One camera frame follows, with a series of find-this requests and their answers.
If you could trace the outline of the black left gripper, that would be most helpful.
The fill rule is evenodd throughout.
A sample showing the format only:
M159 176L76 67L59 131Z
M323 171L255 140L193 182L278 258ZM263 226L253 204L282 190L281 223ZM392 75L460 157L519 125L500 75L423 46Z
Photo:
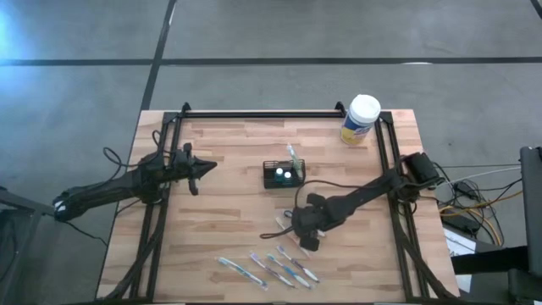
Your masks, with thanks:
M183 150L175 150L170 154L169 178L171 180L188 180L189 190L192 196L197 196L199 190L196 180L200 180L205 174L217 166L215 161L200 159L192 154L192 145L187 142Z

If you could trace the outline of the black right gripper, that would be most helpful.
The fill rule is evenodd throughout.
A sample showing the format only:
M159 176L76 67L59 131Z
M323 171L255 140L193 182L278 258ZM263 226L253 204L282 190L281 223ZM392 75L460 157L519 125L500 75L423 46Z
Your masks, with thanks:
M332 230L339 225L329 213L328 200L316 193L307 195L305 207L294 207L291 216L291 226L294 233L300 237L299 246L308 251L317 251L320 240L317 231Z

